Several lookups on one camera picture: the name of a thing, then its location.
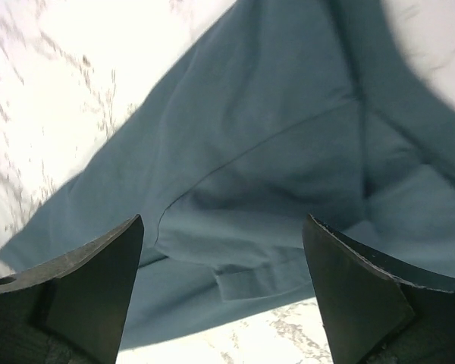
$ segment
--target seam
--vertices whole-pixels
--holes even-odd
[[[286,264],[289,264],[291,262],[297,262],[301,259],[305,259],[305,256],[299,256],[299,257],[296,257],[296,258],[293,258],[293,259],[288,259],[288,260],[283,260],[283,261],[280,261],[280,262],[275,262],[275,265],[276,266],[280,266],[280,265],[286,265]],[[269,270],[270,268],[273,267],[273,262],[270,262],[270,263],[265,263],[265,264],[261,264],[255,268],[245,268],[245,269],[242,269],[240,271],[236,271],[236,272],[233,272],[233,273],[215,273],[215,275],[217,275],[218,277],[233,277],[233,276],[236,276],[236,275],[243,275],[245,273],[247,273],[248,271],[265,271],[265,270]]]
[[[157,231],[156,231],[156,237],[155,237],[155,242],[153,243],[153,246],[156,246],[157,245],[157,242],[158,242],[158,238],[159,238],[159,235],[160,235],[160,224],[162,222],[162,219],[165,215],[165,213],[167,212],[167,210],[170,209],[170,207],[173,206],[173,204],[175,204],[179,199],[181,199],[182,197],[184,197],[185,195],[187,195],[190,191],[192,191],[194,188],[196,188],[197,186],[199,186],[204,180],[206,180],[207,178],[209,178],[210,176],[212,176],[214,173],[216,173],[217,171],[220,171],[221,169],[227,167],[228,165],[234,163],[235,161],[237,161],[238,159],[244,157],[245,155],[249,154],[250,152],[252,152],[253,150],[255,150],[256,148],[260,147],[261,145],[263,145],[264,143],[267,143],[268,141],[271,141],[273,140],[274,138],[276,137],[279,137],[281,134],[289,131],[290,129],[293,129],[295,127],[298,127],[300,126],[301,124],[303,123],[306,123],[307,121],[311,121],[313,119],[316,119],[316,118],[320,118],[321,116],[324,116],[326,114],[330,114],[331,112],[334,112],[334,111],[337,111],[337,110],[340,110],[342,108],[345,108],[347,107],[348,105],[350,105],[352,102],[354,101],[357,101],[357,98],[355,96],[349,96],[347,97],[347,101],[345,101],[343,104],[339,105],[339,106],[336,106],[334,108],[330,108],[328,110],[325,110],[325,111],[322,111],[322,112],[319,112],[318,114],[315,114],[309,118],[304,118],[302,119],[301,121],[298,121],[294,124],[291,124],[287,127],[285,127],[284,129],[282,130],[279,130],[278,132],[270,135],[269,137],[267,137],[266,139],[263,139],[261,141],[259,141],[258,143],[256,143],[254,146],[251,146],[249,147],[248,149],[246,149],[245,151],[241,152],[240,154],[236,155],[235,157],[233,157],[231,160],[225,162],[224,164],[218,166],[217,168],[213,169],[212,171],[210,171],[208,174],[206,174],[204,177],[202,177],[200,180],[198,180],[197,182],[195,182],[195,184],[193,186],[191,186],[188,190],[186,190],[185,192],[183,192],[182,194],[179,195],[179,197],[177,197],[176,199],[174,199],[173,202],[171,202],[167,208],[163,211],[163,213],[160,215],[160,219],[158,220],[158,223],[157,223]]]

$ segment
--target blue-gray fabric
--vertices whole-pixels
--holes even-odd
[[[312,296],[309,213],[455,277],[455,112],[379,2],[342,3],[236,2],[0,259],[23,271],[140,213],[122,348]]]

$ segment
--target marble countertop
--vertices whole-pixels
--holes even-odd
[[[0,1],[0,246],[233,2]],[[455,108],[455,0],[385,3],[408,63]],[[318,310],[294,303],[118,362],[330,363]]]

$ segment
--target black plastic part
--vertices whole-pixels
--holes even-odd
[[[143,245],[139,216],[0,278],[0,364],[116,362]]]
[[[334,364],[455,363],[455,279],[312,217],[303,244]]]

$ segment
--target teal shirt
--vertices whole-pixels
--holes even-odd
[[[307,214],[455,276],[455,113],[379,2],[334,3],[239,0],[0,259],[21,271],[140,213],[123,347],[312,295]]]

